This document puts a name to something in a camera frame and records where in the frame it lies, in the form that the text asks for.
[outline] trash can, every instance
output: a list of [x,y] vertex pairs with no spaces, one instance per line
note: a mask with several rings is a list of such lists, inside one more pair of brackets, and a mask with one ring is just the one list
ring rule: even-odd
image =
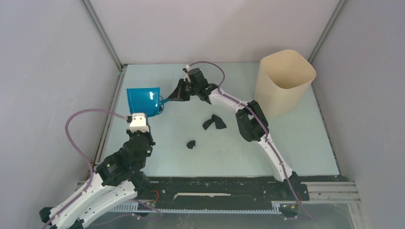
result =
[[315,76],[315,69],[298,52],[274,53],[260,61],[254,98],[266,116],[282,115],[294,108]]

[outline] metal frame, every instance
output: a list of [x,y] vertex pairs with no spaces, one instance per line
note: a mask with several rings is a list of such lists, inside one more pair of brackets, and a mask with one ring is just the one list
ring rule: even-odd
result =
[[[308,62],[313,64],[314,60],[316,59],[321,47],[325,43],[325,40],[327,39],[331,29],[333,28],[336,20],[339,18],[341,15],[344,7],[347,5],[347,2],[349,0],[339,0],[334,12],[332,13],[329,21],[327,22],[321,36],[319,37],[311,55],[308,58]],[[106,45],[111,57],[115,61],[118,69],[121,71],[119,77],[117,78],[115,88],[113,91],[113,94],[110,99],[109,103],[109,110],[115,110],[116,105],[117,105],[117,100],[118,100],[118,95],[121,91],[123,79],[125,76],[125,72],[127,67],[121,63],[119,60],[119,57],[117,53],[115,52],[113,45],[111,44],[110,39],[108,38],[106,31],[104,30],[99,18],[97,17],[97,14],[90,3],[90,0],[81,0],[83,7],[85,8],[86,12],[88,13],[90,20],[95,26],[95,29],[100,35],[100,38]],[[321,118],[323,120],[325,130],[328,136],[328,139],[330,141],[330,146],[332,148],[332,151],[335,155],[335,158],[337,160],[337,165],[340,174],[342,174],[341,169],[339,168],[339,160],[336,157],[335,150],[332,144],[332,140],[330,137],[330,133],[327,128],[327,124],[325,123],[325,119],[322,113],[321,105],[319,104],[319,100],[316,94],[316,90],[314,88],[314,85],[311,84],[312,91],[314,93],[315,99],[318,104],[318,108],[320,111]],[[106,140],[108,138],[110,126],[111,126],[112,118],[109,117],[109,115],[106,115],[104,119],[104,128],[100,133],[100,138],[99,138],[99,144],[96,150],[96,156],[94,159],[94,163],[96,161],[100,161],[101,155],[103,153],[103,149],[106,143]],[[352,218],[353,222],[353,228],[354,229],[367,229],[370,228],[370,225],[368,224],[367,217],[364,214],[364,210],[362,208],[361,202],[360,202],[360,197],[357,192],[357,188],[355,186],[354,182],[347,182],[343,181],[341,176],[334,176],[334,177],[329,177],[329,176],[315,176],[315,177],[301,177],[303,179],[303,184],[307,185],[308,187],[308,192],[309,192],[309,201],[303,201],[304,203],[311,203],[311,204],[321,204],[321,203],[347,203],[350,215]],[[222,211],[221,213],[270,213],[270,214],[280,214],[278,211],[278,208],[282,204],[288,204],[288,203],[293,203],[294,201],[272,201],[272,205],[274,208],[274,211]],[[186,210],[173,210],[173,209],[161,209],[162,212],[167,212],[167,213],[210,213],[211,211],[186,211]],[[138,210],[138,204],[133,203],[133,202],[126,202],[123,203],[117,207],[115,207],[113,212],[142,212],[142,210]]]

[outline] blue container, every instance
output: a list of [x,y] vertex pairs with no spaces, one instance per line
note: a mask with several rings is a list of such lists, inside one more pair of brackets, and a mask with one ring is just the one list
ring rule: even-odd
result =
[[153,117],[159,113],[160,88],[128,88],[127,89],[129,112],[145,113]]

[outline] white table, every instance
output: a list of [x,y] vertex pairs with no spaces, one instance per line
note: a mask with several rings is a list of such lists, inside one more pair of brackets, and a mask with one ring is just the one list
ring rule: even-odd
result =
[[[255,91],[259,63],[219,64],[226,74],[223,89],[245,101]],[[184,77],[185,64],[129,65],[119,95],[116,112],[129,115],[127,88],[160,87],[166,98]],[[218,84],[221,72],[213,66],[199,64],[208,82]],[[202,124],[212,114],[220,116],[228,126],[217,130]],[[289,165],[300,176],[339,174],[334,155],[316,104],[309,88],[298,105],[285,115],[267,118],[273,140]],[[169,102],[162,114],[149,118],[156,145],[143,169],[147,176],[266,176],[272,169],[262,150],[245,141],[239,134],[234,113],[200,101]],[[112,122],[103,158],[118,151],[128,140],[128,124],[115,118]],[[188,149],[187,142],[196,141]]]

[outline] white wall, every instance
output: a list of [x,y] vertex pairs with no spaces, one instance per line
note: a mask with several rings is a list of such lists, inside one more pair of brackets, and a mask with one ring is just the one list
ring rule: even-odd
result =
[[338,0],[93,0],[123,63],[308,58]]
[[404,228],[405,1],[350,1],[314,62],[343,171],[375,229]]
[[[86,166],[64,124],[107,108],[117,69],[80,1],[0,1],[0,228],[38,229],[38,211],[68,197]],[[91,156],[101,114],[72,138]]]

